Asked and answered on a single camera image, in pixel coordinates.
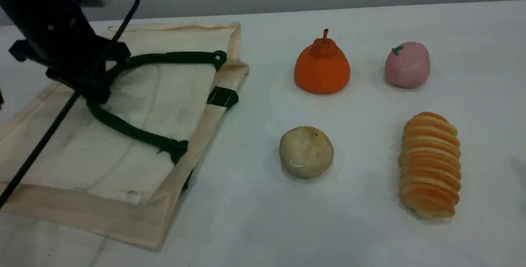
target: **white tabletop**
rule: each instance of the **white tabletop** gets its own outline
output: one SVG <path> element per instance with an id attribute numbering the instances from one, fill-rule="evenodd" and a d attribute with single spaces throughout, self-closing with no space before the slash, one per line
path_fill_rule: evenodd
<path id="1" fill-rule="evenodd" d="M 0 214 L 0 266 L 526 265 L 526 2 L 136 20 L 242 23 L 250 65 L 237 106 L 192 176 L 160 253 L 64 226 Z M 109 24 L 93 23 L 97 31 Z M 342 48 L 351 81 L 341 93 L 298 89 L 293 66 L 323 29 Z M 49 80 L 7 52 L 21 37 L 0 28 L 0 124 Z M 391 48 L 424 44 L 431 75 L 418 90 L 385 84 Z M 421 111 L 459 131 L 457 214 L 416 219 L 399 205 L 404 123 Z M 332 168 L 302 182 L 280 168 L 287 130 L 311 125 L 335 147 Z"/>

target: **green rope handle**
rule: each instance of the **green rope handle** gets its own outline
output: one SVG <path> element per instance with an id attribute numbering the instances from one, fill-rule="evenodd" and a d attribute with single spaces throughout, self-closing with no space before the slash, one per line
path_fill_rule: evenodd
<path id="1" fill-rule="evenodd" d="M 227 56 L 223 51 L 216 52 L 169 52 L 137 55 L 130 58 L 125 65 L 115 65 L 107 72 L 108 85 L 126 70 L 135 69 L 147 64 L 157 63 L 192 63 L 192 64 L 212 64 L 216 71 L 226 62 Z M 159 148 L 159 153 L 167 152 L 174 165 L 188 150 L 188 141 L 177 141 L 173 138 L 166 138 L 151 132 L 134 127 L 120 117 L 111 114 L 101 108 L 94 99 L 87 99 L 86 105 L 95 119 L 107 125 L 107 127 L 120 132 L 130 138 Z"/>

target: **pink peach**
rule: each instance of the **pink peach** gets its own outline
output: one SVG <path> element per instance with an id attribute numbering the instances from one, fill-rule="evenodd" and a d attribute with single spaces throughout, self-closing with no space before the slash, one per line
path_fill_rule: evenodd
<path id="1" fill-rule="evenodd" d="M 418 42 L 406 42 L 393 48 L 385 62 L 385 79 L 398 87 L 419 87 L 426 82 L 429 73 L 429 52 Z"/>

